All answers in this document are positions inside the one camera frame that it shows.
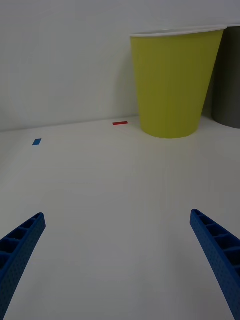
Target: perforated plastic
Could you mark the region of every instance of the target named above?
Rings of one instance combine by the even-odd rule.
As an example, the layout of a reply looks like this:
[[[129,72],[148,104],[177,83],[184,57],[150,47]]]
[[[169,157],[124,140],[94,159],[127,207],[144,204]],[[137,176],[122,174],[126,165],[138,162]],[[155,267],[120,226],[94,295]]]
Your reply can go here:
[[[45,228],[44,214],[38,213],[0,241],[0,320]]]
[[[191,211],[190,225],[235,320],[240,320],[240,240],[205,214]]]

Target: yellow cup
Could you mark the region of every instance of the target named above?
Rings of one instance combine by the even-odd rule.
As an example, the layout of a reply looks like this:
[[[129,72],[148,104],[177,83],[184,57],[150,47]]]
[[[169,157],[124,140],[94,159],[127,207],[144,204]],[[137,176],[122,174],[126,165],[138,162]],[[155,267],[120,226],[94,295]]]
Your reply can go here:
[[[181,138],[199,125],[225,26],[131,35],[141,128]]]

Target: gray cup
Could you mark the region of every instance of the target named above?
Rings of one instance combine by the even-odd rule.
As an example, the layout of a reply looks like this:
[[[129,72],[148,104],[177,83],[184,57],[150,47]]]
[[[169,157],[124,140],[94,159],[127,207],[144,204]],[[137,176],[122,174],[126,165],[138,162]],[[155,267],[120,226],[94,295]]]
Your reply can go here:
[[[212,117],[240,129],[240,26],[224,30],[215,68]]]

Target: white floor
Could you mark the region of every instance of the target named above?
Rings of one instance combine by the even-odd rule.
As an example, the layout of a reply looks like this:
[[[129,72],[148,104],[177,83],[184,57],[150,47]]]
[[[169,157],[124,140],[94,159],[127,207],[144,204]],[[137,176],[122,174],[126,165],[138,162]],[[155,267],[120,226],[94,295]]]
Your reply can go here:
[[[128,120],[0,133],[0,238],[47,225],[5,320],[233,319],[189,221],[240,237],[240,130],[202,117],[167,140]]]

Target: white wall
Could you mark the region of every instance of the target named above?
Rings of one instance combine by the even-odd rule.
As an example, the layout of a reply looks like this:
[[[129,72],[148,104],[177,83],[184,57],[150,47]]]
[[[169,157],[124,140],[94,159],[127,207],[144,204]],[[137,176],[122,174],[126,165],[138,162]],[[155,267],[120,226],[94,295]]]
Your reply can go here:
[[[134,115],[129,33],[239,19],[239,0],[0,0],[0,130]]]

